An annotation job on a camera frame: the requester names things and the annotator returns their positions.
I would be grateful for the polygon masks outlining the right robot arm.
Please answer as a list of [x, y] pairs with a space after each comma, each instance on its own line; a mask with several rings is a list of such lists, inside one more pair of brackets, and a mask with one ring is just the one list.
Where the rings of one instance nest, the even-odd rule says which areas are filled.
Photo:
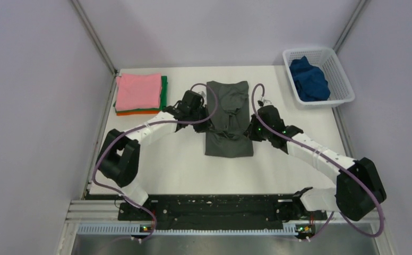
[[327, 177], [332, 188], [305, 188], [292, 204], [293, 214], [306, 219], [313, 211], [338, 211], [359, 221], [387, 198], [374, 162], [357, 160], [320, 145], [294, 125], [285, 125], [278, 110], [266, 105], [252, 114], [245, 136], [252, 141], [268, 141], [285, 154], [309, 164]]

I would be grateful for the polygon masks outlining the dark grey t-shirt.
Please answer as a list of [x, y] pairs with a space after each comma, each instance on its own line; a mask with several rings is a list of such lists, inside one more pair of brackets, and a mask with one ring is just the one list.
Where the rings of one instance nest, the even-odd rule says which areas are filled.
[[249, 85], [247, 81], [220, 83], [209, 81], [213, 93], [207, 92], [208, 111], [217, 110], [210, 118], [205, 134], [205, 155], [225, 158], [252, 157], [252, 141], [244, 132], [250, 124]]

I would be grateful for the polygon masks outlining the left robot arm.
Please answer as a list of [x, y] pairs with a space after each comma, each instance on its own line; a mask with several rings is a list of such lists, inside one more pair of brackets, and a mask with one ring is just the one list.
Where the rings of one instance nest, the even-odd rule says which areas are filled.
[[218, 98], [213, 96], [213, 110], [204, 104], [204, 98], [188, 90], [174, 106], [167, 106], [151, 120], [127, 131], [110, 130], [103, 142], [94, 167], [115, 186], [102, 184], [95, 178], [93, 183], [117, 192], [131, 204], [131, 213], [137, 219], [146, 219], [151, 205], [146, 202], [149, 195], [136, 179], [139, 171], [142, 147], [179, 131], [188, 125], [199, 126], [208, 122], [218, 109]]

